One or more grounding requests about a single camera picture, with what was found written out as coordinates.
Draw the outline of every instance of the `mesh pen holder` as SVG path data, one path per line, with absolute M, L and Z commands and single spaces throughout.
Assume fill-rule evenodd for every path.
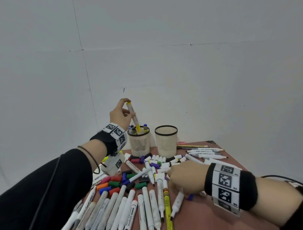
M 128 140 L 131 144 L 132 155 L 135 157 L 142 157 L 149 153 L 150 148 L 150 130 L 147 127 L 147 132 L 143 134 L 129 134 Z
M 162 125 L 155 128 L 158 154 L 170 158 L 177 152 L 178 129 L 172 125 Z

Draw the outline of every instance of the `black rim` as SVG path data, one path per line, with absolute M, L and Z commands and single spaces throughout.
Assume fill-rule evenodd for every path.
M 149 128 L 147 127 L 147 129 L 148 129 L 148 131 L 147 131 L 147 133 L 144 133 L 144 134 L 137 134 L 137 135 L 134 135 L 134 134 L 129 134 L 128 132 L 127 132 L 127 134 L 128 135 L 130 135 L 130 136 L 132 136 L 132 137 L 141 137 L 141 136 L 144 136 L 144 135 L 147 135 L 147 134 L 149 134 Z
M 162 128 L 162 127 L 172 127 L 172 128 L 175 128 L 177 131 L 175 131 L 175 132 L 172 133 L 172 134 L 160 134 L 160 133 L 157 133 L 156 130 L 157 130 L 158 128 Z M 172 135 L 175 135 L 177 132 L 178 132 L 177 127 L 172 126 L 172 125 L 161 125 L 161 126 L 158 126 L 157 128 L 155 128 L 155 134 L 157 134 L 157 135 L 159 135 L 159 136 L 172 136 Z

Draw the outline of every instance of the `black sleeve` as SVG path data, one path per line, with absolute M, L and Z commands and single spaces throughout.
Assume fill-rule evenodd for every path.
M 38 168 L 0 196 L 0 229 L 29 229 L 58 158 Z M 33 229 L 60 230 L 92 185 L 92 168 L 78 149 L 61 156 Z
M 301 194 L 303 194 L 303 187 L 299 186 L 296 188 Z M 281 230 L 298 229 L 302 225 L 303 217 L 303 202 L 300 204 L 295 213 L 290 217 L 286 224 L 281 227 Z

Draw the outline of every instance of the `black cable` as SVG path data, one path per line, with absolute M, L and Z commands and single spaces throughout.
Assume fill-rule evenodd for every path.
M 78 148 L 81 148 L 81 149 L 83 149 L 85 152 L 87 152 L 90 156 L 91 156 L 91 158 L 93 158 L 93 160 L 94 160 L 94 162 L 96 163 L 96 165 L 97 165 L 97 167 L 98 167 L 98 170 L 99 170 L 99 172 L 98 173 L 95 173 L 95 174 L 99 174 L 100 172 L 101 172 L 101 170 L 100 170 L 100 167 L 99 167 L 99 164 L 98 164 L 98 162 L 96 161 L 96 159 L 93 157 L 93 155 L 90 153 L 90 152 L 88 152 L 87 151 L 87 149 L 85 149 L 84 147 L 82 147 L 82 146 L 80 146 L 80 145 L 78 145 Z
M 34 227 L 35 221 L 36 221 L 37 216 L 38 216 L 38 214 L 39 214 L 39 211 L 40 211 L 40 209 L 41 209 L 41 207 L 42 207 L 43 201 L 44 201 L 44 199 L 45 199 L 45 197 L 46 197 L 46 194 L 47 194 L 47 192 L 48 192 L 48 190 L 49 190 L 49 187 L 51 186 L 51 183 L 52 183 L 52 181 L 53 181 L 53 179 L 54 179 L 55 173 L 56 173 L 57 168 L 58 168 L 58 165 L 59 165 L 59 161 L 60 161 L 60 159 L 61 159 L 61 156 L 62 156 L 62 155 L 60 155 L 60 157 L 59 157 L 58 160 L 57 160 L 57 163 L 56 163 L 54 172 L 53 172 L 52 177 L 51 177 L 51 179 L 49 180 L 49 183 L 48 183 L 48 185 L 47 185 L 47 187 L 46 187 L 45 193 L 43 194 L 43 197 L 42 197 L 42 199 L 41 199 L 41 201 L 40 201 L 40 203 L 39 203 L 39 206 L 38 206 L 38 208 L 37 208 L 37 210 L 36 210 L 36 213 L 35 213 L 35 215 L 34 215 L 34 218 L 33 218 L 32 222 L 31 222 L 31 225 L 29 226 L 29 230 L 32 230 L 33 227 Z
M 263 176 L 262 178 L 266 178 L 266 177 L 279 177 L 279 178 L 283 178 L 283 179 L 286 179 L 286 180 L 289 180 L 289 181 L 296 182 L 296 183 L 300 184 L 301 186 L 303 186 L 303 183 L 301 183 L 299 181 L 296 181 L 294 179 L 288 178 L 288 177 L 283 177 L 283 176 L 278 176 L 278 175 L 266 175 L 266 176 Z

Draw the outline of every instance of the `table surface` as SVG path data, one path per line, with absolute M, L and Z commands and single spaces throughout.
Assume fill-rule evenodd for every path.
M 221 148 L 213 141 L 202 141 L 188 143 L 191 145 L 208 145 L 208 147 Z M 157 147 L 151 147 L 150 149 L 153 155 L 158 154 Z M 131 154 L 131 150 L 125 150 L 123 153 Z M 227 156 L 227 159 L 221 161 L 236 165 L 239 168 L 245 170 L 245 168 L 239 164 L 233 157 L 231 157 L 227 152 L 221 152 L 223 156 Z M 177 155 L 185 155 L 185 150 L 177 149 Z M 142 170 L 143 164 L 136 164 L 136 166 Z M 126 164 L 123 164 L 122 171 L 129 170 L 129 167 Z M 157 194 L 157 186 L 153 187 L 151 183 L 148 184 L 148 190 L 154 189 Z M 170 192 L 170 202 L 171 206 L 174 203 L 176 198 L 175 193 Z M 97 202 L 100 195 L 97 193 L 93 201 Z M 215 229 L 215 230 L 277 230 L 278 228 L 273 224 L 262 220 L 246 211 L 241 213 L 240 217 L 237 217 L 233 214 L 228 213 L 227 211 L 215 206 L 211 200 L 211 196 L 202 197 L 200 195 L 195 195 L 193 201 L 188 201 L 184 199 L 180 211 L 175 215 L 174 218 L 174 229 L 175 230 L 184 230 L 189 228 L 190 230 L 201 230 L 201 229 Z M 135 220 L 133 223 L 132 230 L 140 230 L 139 224 L 139 213 L 136 211 Z M 166 220 L 162 223 L 161 230 L 167 230 Z

